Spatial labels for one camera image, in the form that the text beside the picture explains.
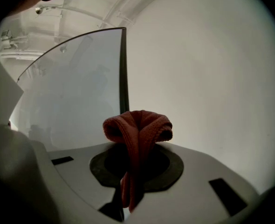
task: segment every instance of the folded towel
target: folded towel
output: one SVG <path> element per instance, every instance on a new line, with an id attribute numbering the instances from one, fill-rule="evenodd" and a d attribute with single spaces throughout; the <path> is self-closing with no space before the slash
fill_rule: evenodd
<path id="1" fill-rule="evenodd" d="M 127 146 L 130 167 L 121 180 L 123 207 L 132 212 L 143 197 L 143 169 L 155 142 L 172 138 L 172 124 L 165 115 L 127 111 L 103 123 L 106 137 Z"/>

